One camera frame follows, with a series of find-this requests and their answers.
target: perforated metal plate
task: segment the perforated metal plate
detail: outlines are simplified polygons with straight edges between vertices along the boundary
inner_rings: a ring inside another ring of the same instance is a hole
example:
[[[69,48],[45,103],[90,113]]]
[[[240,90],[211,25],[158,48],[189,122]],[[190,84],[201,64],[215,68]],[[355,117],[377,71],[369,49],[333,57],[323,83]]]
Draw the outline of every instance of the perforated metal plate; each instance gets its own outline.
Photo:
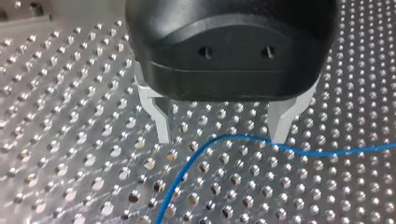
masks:
[[[396,141],[396,3],[340,7],[339,36],[291,146]],[[124,24],[101,20],[108,14],[98,8],[85,8],[95,23],[66,17],[0,32],[0,221],[153,223],[178,170],[211,136],[268,136],[266,103],[173,102],[173,144],[158,145]],[[164,223],[394,223],[395,161],[391,150],[321,159],[216,144],[185,176]]]

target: black plastic cover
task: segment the black plastic cover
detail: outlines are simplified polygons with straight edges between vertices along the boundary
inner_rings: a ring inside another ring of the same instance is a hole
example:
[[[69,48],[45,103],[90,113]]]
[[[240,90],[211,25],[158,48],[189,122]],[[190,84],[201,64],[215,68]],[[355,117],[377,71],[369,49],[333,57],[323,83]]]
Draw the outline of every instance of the black plastic cover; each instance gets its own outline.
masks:
[[[318,79],[336,0],[127,0],[148,85],[190,101],[284,100]]]

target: blue cable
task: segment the blue cable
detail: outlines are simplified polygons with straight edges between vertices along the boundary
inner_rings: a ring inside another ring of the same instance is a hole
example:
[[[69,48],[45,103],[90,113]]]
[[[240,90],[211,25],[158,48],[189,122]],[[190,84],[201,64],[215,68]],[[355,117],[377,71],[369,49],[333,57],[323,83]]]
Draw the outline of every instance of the blue cable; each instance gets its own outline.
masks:
[[[174,182],[172,183],[170,189],[166,193],[165,198],[163,199],[163,204],[161,205],[160,211],[158,212],[157,218],[155,220],[156,224],[161,224],[161,221],[163,220],[163,216],[165,214],[165,211],[169,205],[169,203],[172,200],[172,196],[175,192],[175,189],[177,185],[180,183],[181,179],[183,178],[184,174],[189,171],[190,167],[192,164],[198,159],[198,157],[210,146],[213,144],[219,142],[219,141],[227,141],[227,140],[244,140],[244,141],[253,141],[253,142],[265,142],[269,146],[274,146],[277,145],[280,149],[284,151],[292,151],[295,154],[302,155],[302,156],[310,156],[310,157],[330,157],[330,156],[343,156],[343,155],[349,155],[349,154],[354,154],[354,153],[360,153],[360,152],[372,152],[372,151],[380,151],[380,150],[385,150],[385,149],[390,149],[390,148],[395,148],[396,143],[390,143],[390,144],[385,144],[377,147],[354,147],[351,149],[343,149],[343,150],[335,150],[335,151],[304,151],[299,148],[294,148],[294,147],[288,147],[282,144],[273,144],[271,140],[266,139],[266,138],[261,138],[257,137],[254,135],[248,135],[248,134],[224,134],[220,135],[216,138],[213,138],[206,142],[203,146],[198,148],[198,150],[192,154],[190,159],[187,161],[187,163],[183,166],[183,168],[180,170],[180,172],[177,174]]]

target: screw hole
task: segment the screw hole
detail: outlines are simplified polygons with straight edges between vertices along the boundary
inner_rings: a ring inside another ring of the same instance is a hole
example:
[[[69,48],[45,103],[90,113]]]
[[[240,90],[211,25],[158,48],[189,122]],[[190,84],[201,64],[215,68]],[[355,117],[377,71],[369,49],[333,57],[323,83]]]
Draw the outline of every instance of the screw hole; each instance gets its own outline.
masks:
[[[212,58],[213,51],[209,47],[201,47],[198,50],[198,54],[201,57],[201,59],[210,60]]]
[[[275,48],[272,46],[264,48],[262,50],[262,57],[264,59],[274,59],[275,58]]]
[[[137,201],[139,201],[139,197],[139,193],[134,190],[132,193],[129,194],[128,200],[130,203],[137,203]]]
[[[30,4],[30,10],[32,11],[33,16],[40,17],[44,15],[43,7],[37,2],[32,2]]]

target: mounting hole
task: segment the mounting hole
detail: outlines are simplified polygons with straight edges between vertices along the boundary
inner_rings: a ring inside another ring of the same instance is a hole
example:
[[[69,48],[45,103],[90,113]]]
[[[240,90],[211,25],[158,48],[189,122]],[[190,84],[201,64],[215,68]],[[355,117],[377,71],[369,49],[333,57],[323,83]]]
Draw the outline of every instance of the mounting hole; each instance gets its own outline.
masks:
[[[210,47],[201,47],[198,50],[198,54],[201,59],[210,60],[210,59],[212,59],[213,51]]]
[[[8,15],[3,8],[0,8],[0,22],[2,21],[8,21]]]
[[[272,46],[264,48],[262,50],[262,57],[264,59],[274,59],[275,58],[275,48]]]
[[[231,208],[231,206],[226,206],[221,209],[221,213],[225,218],[230,218],[233,216],[233,209]]]
[[[44,15],[43,7],[37,2],[32,2],[30,4],[30,10],[32,11],[33,16],[40,17]]]
[[[128,200],[130,203],[137,203],[139,201],[140,194],[137,190],[134,190],[132,193],[128,195]]]

